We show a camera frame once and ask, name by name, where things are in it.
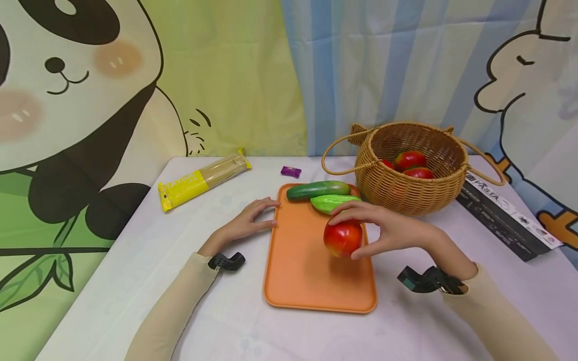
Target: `black wrist strap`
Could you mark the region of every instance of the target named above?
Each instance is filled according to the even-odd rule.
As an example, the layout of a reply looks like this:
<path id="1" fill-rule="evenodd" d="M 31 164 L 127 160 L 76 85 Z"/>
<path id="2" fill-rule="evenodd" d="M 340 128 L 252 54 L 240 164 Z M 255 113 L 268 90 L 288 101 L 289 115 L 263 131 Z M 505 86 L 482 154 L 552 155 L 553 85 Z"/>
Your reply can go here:
<path id="1" fill-rule="evenodd" d="M 417 293 L 430 293 L 437 289 L 449 293 L 451 295 L 463 295 L 462 281 L 455 277 L 448 276 L 441 269 L 432 266 L 424 274 L 419 274 L 411 267 L 406 266 L 398 276 L 398 281 Z"/>
<path id="2" fill-rule="evenodd" d="M 217 267 L 227 270 L 227 271 L 237 271 L 245 263 L 245 257 L 239 252 L 231 258 L 227 258 L 222 253 L 217 253 L 215 257 L 211 258 L 209 261 L 209 267 L 216 270 Z"/>

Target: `printed backdrop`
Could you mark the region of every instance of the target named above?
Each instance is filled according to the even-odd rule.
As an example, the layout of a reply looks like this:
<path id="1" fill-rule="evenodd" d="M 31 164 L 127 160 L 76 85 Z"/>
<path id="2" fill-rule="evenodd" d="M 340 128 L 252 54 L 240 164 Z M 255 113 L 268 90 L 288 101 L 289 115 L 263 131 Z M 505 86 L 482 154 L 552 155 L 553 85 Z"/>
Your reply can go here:
<path id="1" fill-rule="evenodd" d="M 577 17 L 574 0 L 0 2 L 3 358 L 35 358 L 168 159 L 320 155 L 354 121 L 452 125 L 578 266 Z"/>

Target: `panda nose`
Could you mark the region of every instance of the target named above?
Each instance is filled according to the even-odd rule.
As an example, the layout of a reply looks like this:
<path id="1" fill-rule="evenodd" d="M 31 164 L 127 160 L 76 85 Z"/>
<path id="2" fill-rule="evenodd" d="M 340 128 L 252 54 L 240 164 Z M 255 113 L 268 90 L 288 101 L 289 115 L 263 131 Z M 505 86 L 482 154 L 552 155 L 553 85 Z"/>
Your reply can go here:
<path id="1" fill-rule="evenodd" d="M 50 58 L 44 63 L 44 67 L 52 74 L 60 73 L 64 70 L 64 61 L 61 58 Z"/>

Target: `white tablecloth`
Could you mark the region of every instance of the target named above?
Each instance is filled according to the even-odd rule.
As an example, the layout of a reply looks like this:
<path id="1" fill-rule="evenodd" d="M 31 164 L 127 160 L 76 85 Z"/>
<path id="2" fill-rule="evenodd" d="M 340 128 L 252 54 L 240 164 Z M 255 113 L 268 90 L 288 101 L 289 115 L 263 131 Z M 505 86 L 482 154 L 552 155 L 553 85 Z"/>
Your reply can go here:
<path id="1" fill-rule="evenodd" d="M 215 158 L 175 158 L 158 181 L 172 181 Z M 300 182 L 339 179 L 319 158 L 250 158 L 254 169 L 210 190 L 169 214 L 153 188 L 114 247 L 48 341 L 39 361 L 122 360 L 137 328 L 189 255 L 249 202 L 275 197 L 293 178 L 283 165 L 303 169 Z M 334 170 L 354 157 L 328 160 Z M 491 169 L 479 157 L 471 162 Z M 494 187 L 527 211 L 509 185 Z M 578 273 L 560 250 L 522 262 L 457 202 L 425 217 L 444 229 L 471 258 L 486 266 L 504 294 L 563 360 L 576 359 Z M 368 227 L 370 240 L 378 235 Z M 419 295 L 396 276 L 406 265 L 432 265 L 412 249 L 373 258 L 379 297 L 368 315 L 274 308 L 262 296 L 269 233 L 229 251 L 245 255 L 236 274 L 220 275 L 195 310 L 173 359 L 180 360 L 469 360 L 489 356 L 476 335 L 447 309 L 441 295 Z"/>

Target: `pink cheek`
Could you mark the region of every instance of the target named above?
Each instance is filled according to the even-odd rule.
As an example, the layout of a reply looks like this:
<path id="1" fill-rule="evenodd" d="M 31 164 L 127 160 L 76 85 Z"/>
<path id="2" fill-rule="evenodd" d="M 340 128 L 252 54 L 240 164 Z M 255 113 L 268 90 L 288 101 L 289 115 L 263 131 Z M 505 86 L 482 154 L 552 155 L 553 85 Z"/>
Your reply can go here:
<path id="1" fill-rule="evenodd" d="M 117 40 L 101 46 L 94 54 L 94 66 L 104 76 L 122 78 L 135 73 L 143 63 L 140 51 L 132 44 Z"/>
<path id="2" fill-rule="evenodd" d="M 0 90 L 0 142 L 14 142 L 34 131 L 42 107 L 32 95 Z"/>

